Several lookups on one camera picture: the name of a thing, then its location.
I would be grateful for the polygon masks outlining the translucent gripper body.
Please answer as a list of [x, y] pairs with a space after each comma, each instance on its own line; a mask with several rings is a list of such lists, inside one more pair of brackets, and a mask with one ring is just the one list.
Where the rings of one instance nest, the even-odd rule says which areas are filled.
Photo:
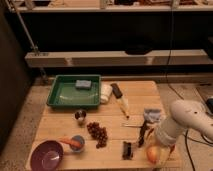
[[159, 160], [155, 164], [156, 166], [163, 166], [174, 150], [173, 146], [163, 146], [161, 144], [153, 144], [151, 146], [157, 146], [159, 148]]

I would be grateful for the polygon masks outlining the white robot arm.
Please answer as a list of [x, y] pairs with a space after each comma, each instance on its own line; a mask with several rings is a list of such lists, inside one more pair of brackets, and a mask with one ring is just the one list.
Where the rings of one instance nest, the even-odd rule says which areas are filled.
[[213, 119], [204, 105], [194, 100], [177, 100], [170, 105], [170, 115], [161, 121], [151, 134], [146, 154], [148, 160], [162, 167], [175, 148], [179, 136], [192, 128], [213, 141]]

